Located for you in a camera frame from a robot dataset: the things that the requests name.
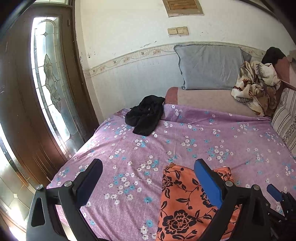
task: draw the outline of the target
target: striped cushion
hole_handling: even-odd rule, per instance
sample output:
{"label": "striped cushion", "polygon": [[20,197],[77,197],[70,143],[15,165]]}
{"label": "striped cushion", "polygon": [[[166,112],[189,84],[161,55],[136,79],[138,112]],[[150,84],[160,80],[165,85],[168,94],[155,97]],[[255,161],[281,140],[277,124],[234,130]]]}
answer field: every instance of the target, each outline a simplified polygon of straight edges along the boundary
{"label": "striped cushion", "polygon": [[271,121],[271,126],[296,156],[296,91],[285,88]]}

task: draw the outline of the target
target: wallpaper border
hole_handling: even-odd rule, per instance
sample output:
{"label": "wallpaper border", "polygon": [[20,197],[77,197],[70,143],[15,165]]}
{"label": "wallpaper border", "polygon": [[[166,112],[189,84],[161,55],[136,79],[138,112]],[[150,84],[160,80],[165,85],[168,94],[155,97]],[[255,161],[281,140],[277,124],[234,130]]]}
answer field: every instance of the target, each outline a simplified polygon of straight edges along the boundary
{"label": "wallpaper border", "polygon": [[132,53],[122,55],[120,57],[106,61],[105,63],[95,66],[89,70],[85,70],[84,76],[85,76],[85,78],[91,78],[91,77],[94,77],[98,74],[106,72],[108,70],[111,70],[113,68],[116,68],[116,67],[119,67],[119,66],[122,66],[125,64],[130,64],[130,63],[133,63],[133,62],[136,62],[139,60],[163,56],[163,55],[176,54],[176,52],[174,51],[174,46],[177,44],[219,45],[219,46],[238,47],[241,50],[249,53],[252,56],[252,60],[261,60],[263,58],[263,56],[265,55],[265,51],[263,51],[263,50],[252,48],[252,47],[245,46],[245,45],[239,45],[239,44],[224,43],[224,42],[180,42],[180,43],[150,47],[147,49],[141,49],[138,51],[134,51]]}

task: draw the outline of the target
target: purple bedsheet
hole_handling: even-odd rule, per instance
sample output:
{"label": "purple bedsheet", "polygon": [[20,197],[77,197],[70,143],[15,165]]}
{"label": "purple bedsheet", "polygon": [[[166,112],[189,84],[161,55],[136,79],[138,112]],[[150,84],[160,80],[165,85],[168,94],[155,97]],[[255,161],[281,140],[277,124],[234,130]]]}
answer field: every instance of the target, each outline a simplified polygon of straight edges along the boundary
{"label": "purple bedsheet", "polygon": [[[56,174],[48,188],[74,180],[94,158],[103,174],[81,207],[99,238],[153,240],[156,236],[162,170],[174,162],[193,168],[203,158],[212,168],[231,168],[235,184],[258,184],[271,207],[281,206],[266,192],[272,183],[296,198],[296,161],[271,127],[270,119],[164,105],[164,115],[148,137],[133,134],[123,109],[108,118]],[[62,222],[67,224],[62,209]]]}

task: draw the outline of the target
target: black garment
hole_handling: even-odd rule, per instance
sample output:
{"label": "black garment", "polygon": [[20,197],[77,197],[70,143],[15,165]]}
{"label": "black garment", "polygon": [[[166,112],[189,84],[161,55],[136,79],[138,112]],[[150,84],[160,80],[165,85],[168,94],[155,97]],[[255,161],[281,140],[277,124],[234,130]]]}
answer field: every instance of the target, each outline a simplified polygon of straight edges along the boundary
{"label": "black garment", "polygon": [[261,63],[263,64],[272,63],[272,65],[274,66],[277,63],[277,61],[279,59],[282,59],[283,57],[286,57],[286,56],[279,48],[270,47],[266,51]]}
{"label": "black garment", "polygon": [[135,126],[133,133],[148,136],[156,128],[163,115],[165,98],[155,95],[146,96],[138,106],[133,107],[126,114],[126,124]]}

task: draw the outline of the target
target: white wall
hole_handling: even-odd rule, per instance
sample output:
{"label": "white wall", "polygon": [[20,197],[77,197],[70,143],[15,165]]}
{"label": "white wall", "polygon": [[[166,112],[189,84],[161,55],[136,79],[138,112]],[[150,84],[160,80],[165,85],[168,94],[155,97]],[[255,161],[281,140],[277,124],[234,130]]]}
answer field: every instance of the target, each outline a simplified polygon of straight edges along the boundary
{"label": "white wall", "polygon": [[[162,0],[80,1],[89,68],[140,50],[147,44],[151,47],[176,42],[216,41],[262,50],[275,46],[285,54],[295,49],[279,21],[238,0],[200,0],[205,15],[171,18],[168,18]],[[188,27],[189,36],[168,37],[167,28],[182,26]]]}
{"label": "white wall", "polygon": [[[99,122],[149,94],[164,96],[183,78],[174,55],[141,60],[89,77],[92,68],[133,51],[189,41],[228,42],[286,55],[296,49],[283,25],[239,0],[200,0],[205,15],[168,18],[162,0],[76,0],[76,32],[86,83]],[[189,36],[167,28],[187,26]]]}

